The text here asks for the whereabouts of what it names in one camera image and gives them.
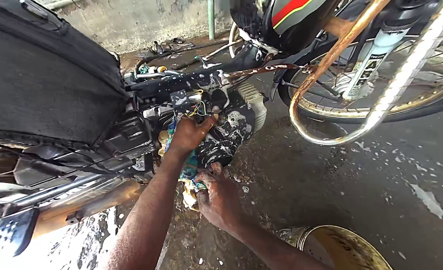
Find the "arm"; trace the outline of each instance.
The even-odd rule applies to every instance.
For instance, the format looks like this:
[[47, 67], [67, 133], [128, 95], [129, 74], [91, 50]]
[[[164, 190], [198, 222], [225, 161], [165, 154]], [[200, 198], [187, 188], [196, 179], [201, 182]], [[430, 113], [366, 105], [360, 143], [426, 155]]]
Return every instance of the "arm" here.
[[196, 181], [204, 181], [208, 191], [197, 193], [201, 213], [213, 225], [247, 245], [272, 270], [328, 270], [329, 267], [278, 239], [242, 214], [235, 184], [223, 172], [220, 163], [212, 164], [213, 173], [204, 172]]
[[188, 154], [198, 147], [216, 119], [202, 125], [183, 118], [156, 175], [126, 218], [111, 252], [107, 269], [131, 270], [156, 267], [170, 225], [175, 187]]

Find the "front tire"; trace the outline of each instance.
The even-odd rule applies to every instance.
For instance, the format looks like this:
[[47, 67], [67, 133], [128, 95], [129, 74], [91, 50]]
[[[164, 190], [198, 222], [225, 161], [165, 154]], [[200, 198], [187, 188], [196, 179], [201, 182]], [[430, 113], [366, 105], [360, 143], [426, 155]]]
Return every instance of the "front tire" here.
[[[301, 59], [299, 59], [295, 64], [296, 65], [306, 65], [309, 64], [314, 58], [317, 56], [323, 55], [326, 52], [330, 50], [330, 48], [335, 44], [335, 42], [328, 43], [325, 45], [322, 45], [318, 48], [316, 48], [312, 53], [307, 54], [303, 56]], [[292, 82], [293, 77], [297, 73], [296, 70], [288, 70], [283, 76], [283, 80], [285, 82]], [[290, 89], [289, 86], [279, 84], [278, 85], [278, 94], [281, 98], [281, 100], [287, 105], [290, 106], [291, 96], [290, 96]], [[339, 124], [361, 124], [364, 122], [365, 118], [344, 118], [344, 117], [329, 117], [326, 115], [321, 115], [318, 113], [314, 113], [312, 111], [307, 110], [306, 108], [299, 106], [299, 114], [305, 117], [313, 118], [316, 120], [322, 120], [322, 121], [328, 121], [332, 123], [339, 123]], [[419, 118], [422, 116], [435, 114], [438, 112], [443, 111], [443, 98], [440, 100], [437, 100], [429, 105], [423, 106], [423, 107], [415, 107], [408, 111], [402, 111], [399, 113], [389, 114], [383, 122], [397, 122], [401, 120], [408, 120], [408, 119], [414, 119]]]

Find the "human hand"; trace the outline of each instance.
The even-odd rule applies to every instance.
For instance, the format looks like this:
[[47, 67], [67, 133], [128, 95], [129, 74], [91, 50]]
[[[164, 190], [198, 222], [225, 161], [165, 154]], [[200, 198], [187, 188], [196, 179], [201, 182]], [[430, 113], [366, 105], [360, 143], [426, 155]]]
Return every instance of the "human hand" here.
[[221, 163], [214, 162], [211, 168], [213, 173], [204, 171], [194, 178], [208, 188], [196, 194], [198, 207], [209, 222], [231, 234], [244, 223], [236, 186], [225, 175]]
[[192, 118], [183, 116], [176, 126], [168, 152], [176, 152], [182, 155], [190, 153], [200, 145], [206, 133], [217, 120], [218, 114], [214, 114], [206, 118], [201, 125], [197, 125]]

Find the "wet concrete floor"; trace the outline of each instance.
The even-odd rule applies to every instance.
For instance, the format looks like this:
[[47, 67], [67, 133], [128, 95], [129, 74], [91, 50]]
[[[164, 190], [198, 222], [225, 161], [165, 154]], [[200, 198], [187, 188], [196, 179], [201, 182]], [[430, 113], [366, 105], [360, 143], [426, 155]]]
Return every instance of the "wet concrete floor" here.
[[[267, 94], [272, 74], [250, 82]], [[346, 227], [377, 248], [393, 269], [443, 269], [443, 112], [383, 124], [343, 147], [321, 147], [295, 132], [278, 95], [265, 105], [264, 127], [240, 147], [230, 165], [247, 215], [270, 231], [320, 224]], [[331, 138], [356, 128], [305, 122]], [[179, 184], [159, 269], [267, 269], [242, 243], [184, 208], [181, 193]], [[133, 204], [50, 236], [47, 265], [101, 269], [117, 231], [110, 225], [121, 226]], [[84, 230], [93, 233], [82, 235]], [[69, 249], [71, 255], [54, 262], [54, 255]]]

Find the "bucket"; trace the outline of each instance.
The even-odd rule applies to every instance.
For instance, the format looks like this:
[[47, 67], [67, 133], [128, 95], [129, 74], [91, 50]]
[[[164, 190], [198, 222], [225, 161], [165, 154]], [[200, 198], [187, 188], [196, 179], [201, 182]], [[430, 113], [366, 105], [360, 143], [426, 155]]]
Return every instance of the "bucket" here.
[[333, 225], [282, 229], [278, 237], [335, 270], [392, 270], [381, 254], [351, 230]]

